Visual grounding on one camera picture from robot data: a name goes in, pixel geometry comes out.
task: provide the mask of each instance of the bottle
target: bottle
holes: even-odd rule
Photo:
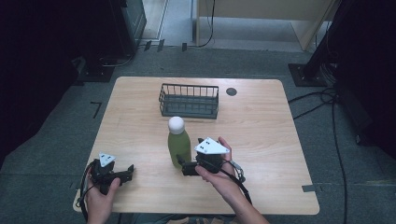
[[[191,161],[191,141],[184,128],[184,120],[181,117],[170,118],[168,127],[168,148],[172,163],[176,168],[181,169],[181,165],[177,161],[177,155],[184,161]]]

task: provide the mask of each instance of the person's left hand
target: person's left hand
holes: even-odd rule
[[[114,195],[120,186],[120,179],[115,178],[108,189],[107,195],[102,194],[98,188],[93,187],[92,180],[88,179],[87,212],[88,223],[105,223],[113,209]]]

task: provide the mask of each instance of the black wire basket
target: black wire basket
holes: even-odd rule
[[[164,117],[216,119],[219,87],[163,83],[159,101]]]

